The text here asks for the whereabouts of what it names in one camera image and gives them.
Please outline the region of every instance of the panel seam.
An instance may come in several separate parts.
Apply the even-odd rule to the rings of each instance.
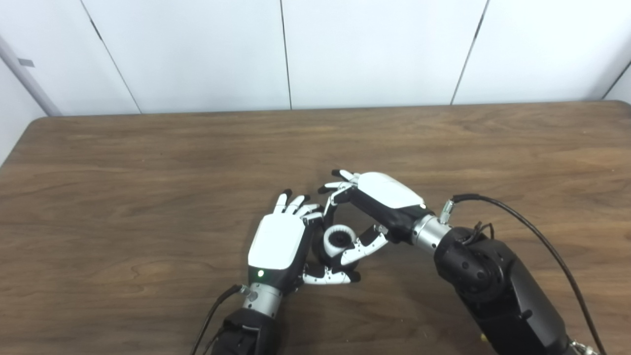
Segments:
[[[134,94],[131,92],[131,89],[129,88],[129,85],[127,84],[127,81],[123,77],[123,75],[121,73],[121,70],[118,67],[118,64],[116,64],[116,61],[114,60],[114,57],[112,56],[112,53],[110,52],[110,49],[107,47],[107,44],[103,40],[103,37],[101,36],[101,33],[98,31],[97,25],[92,20],[92,16],[90,16],[90,12],[88,11],[88,8],[83,3],[83,0],[80,0],[80,1],[81,1],[81,5],[83,6],[83,10],[85,11],[86,15],[88,15],[88,19],[90,19],[90,23],[92,24],[92,27],[94,28],[94,31],[97,33],[98,39],[101,40],[101,43],[103,44],[103,47],[105,48],[105,51],[107,52],[107,55],[110,57],[110,60],[112,61],[112,64],[114,65],[114,68],[116,69],[116,72],[120,76],[120,78],[122,80],[122,83],[125,85],[125,88],[127,89],[127,92],[129,93],[129,96],[131,97],[131,100],[134,102],[134,105],[136,105],[136,108],[138,109],[138,112],[140,114],[142,114],[143,111],[140,109],[140,106],[138,105],[138,101],[136,101],[136,98],[134,97]]]
[[[289,60],[287,59],[287,39],[285,37],[285,14],[283,12],[283,0],[280,2],[280,20],[283,25],[283,47],[285,48],[285,69],[287,70],[287,91],[289,93],[289,110],[293,110],[292,105],[292,85],[289,80]]]
[[[607,95],[609,95],[609,93],[611,92],[611,89],[613,89],[613,87],[616,86],[618,81],[620,81],[620,78],[622,78],[622,76],[629,70],[629,68],[631,68],[631,61],[629,61],[627,66],[624,69],[622,69],[622,72],[620,73],[620,75],[618,75],[618,78],[616,78],[616,80],[613,81],[613,84],[611,84],[607,92],[604,93],[603,98],[601,100],[604,100],[604,98],[607,97]]]
[[[458,82],[456,83],[456,88],[454,89],[454,95],[451,97],[451,101],[449,105],[454,104],[454,100],[456,99],[456,94],[458,93],[458,89],[460,88],[460,83],[463,80],[464,70],[467,68],[467,64],[469,63],[469,58],[471,57],[471,53],[473,52],[473,46],[475,45],[475,41],[478,38],[478,34],[480,32],[480,28],[482,27],[482,22],[484,21],[484,16],[487,13],[488,4],[491,0],[487,0],[487,3],[484,5],[484,10],[482,10],[482,15],[480,16],[480,20],[478,22],[478,27],[475,30],[475,34],[473,35],[473,40],[471,41],[471,46],[469,46],[469,52],[467,52],[467,57],[464,60],[463,69],[460,71],[460,76],[458,77]]]

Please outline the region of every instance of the cable connector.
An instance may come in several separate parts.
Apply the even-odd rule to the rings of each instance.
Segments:
[[[445,202],[445,207],[442,208],[440,218],[438,219],[440,224],[446,225],[449,222],[449,217],[451,217],[451,211],[454,209],[454,205],[454,200],[447,200],[447,202]]]
[[[256,293],[256,291],[252,291],[252,289],[246,285],[241,285],[239,293],[243,294],[250,302],[254,302],[254,300],[259,297],[259,294]]]
[[[594,351],[594,348],[592,348],[591,346],[581,344],[576,340],[572,340],[570,346],[572,346],[579,354],[582,355],[599,355],[596,351]]]
[[[463,193],[460,195],[454,195],[451,200],[454,203],[459,203],[462,201],[471,201],[471,200],[481,200],[481,197],[479,194],[477,193]]]

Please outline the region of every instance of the black arm housing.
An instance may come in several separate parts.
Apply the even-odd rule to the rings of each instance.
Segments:
[[[357,188],[347,190],[347,199],[363,213],[371,216],[377,222],[388,228],[386,238],[392,243],[405,242],[412,244],[412,228],[414,223],[426,215],[433,215],[428,208],[421,206],[408,206],[403,208],[390,208],[366,195]]]
[[[279,344],[273,318],[241,308],[224,319],[211,355],[276,355]]]
[[[574,354],[565,324],[520,259],[501,241],[453,228],[434,254],[450,282],[500,355]]]

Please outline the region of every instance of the metal cylinder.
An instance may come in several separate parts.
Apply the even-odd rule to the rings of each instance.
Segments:
[[[449,230],[451,227],[440,223],[436,216],[426,215],[412,229],[412,242],[433,255],[436,247]]]
[[[275,287],[257,282],[250,285],[250,288],[252,289],[252,292],[256,292],[257,297],[252,301],[246,298],[243,303],[243,308],[263,313],[271,318],[276,318],[276,313],[278,312],[280,301],[283,298],[283,293]]]

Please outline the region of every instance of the white robotic hand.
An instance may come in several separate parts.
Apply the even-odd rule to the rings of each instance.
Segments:
[[[364,174],[346,170],[331,173],[344,181],[327,183],[318,192],[333,192],[324,208],[324,227],[333,225],[333,215],[340,203],[350,202],[374,218],[386,229],[385,237],[394,243],[413,244],[415,224],[433,212],[425,201],[399,181],[380,172]]]
[[[250,284],[271,286],[283,294],[300,285],[311,236],[322,224],[320,205],[303,205],[308,195],[287,204],[291,194],[285,190],[274,211],[263,217],[247,256]]]

